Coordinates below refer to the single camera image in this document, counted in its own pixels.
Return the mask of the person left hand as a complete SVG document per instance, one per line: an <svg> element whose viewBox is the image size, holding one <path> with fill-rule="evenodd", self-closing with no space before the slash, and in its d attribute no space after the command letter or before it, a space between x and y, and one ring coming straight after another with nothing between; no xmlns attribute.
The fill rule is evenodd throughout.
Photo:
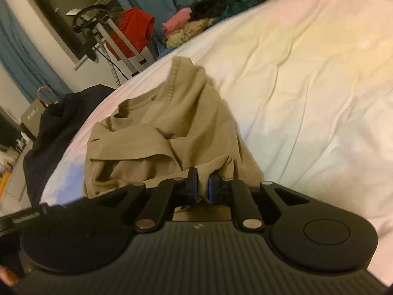
<svg viewBox="0 0 393 295"><path fill-rule="evenodd" d="M9 287L14 287L20 282L20 278L10 269L1 266L0 267L0 280Z"/></svg>

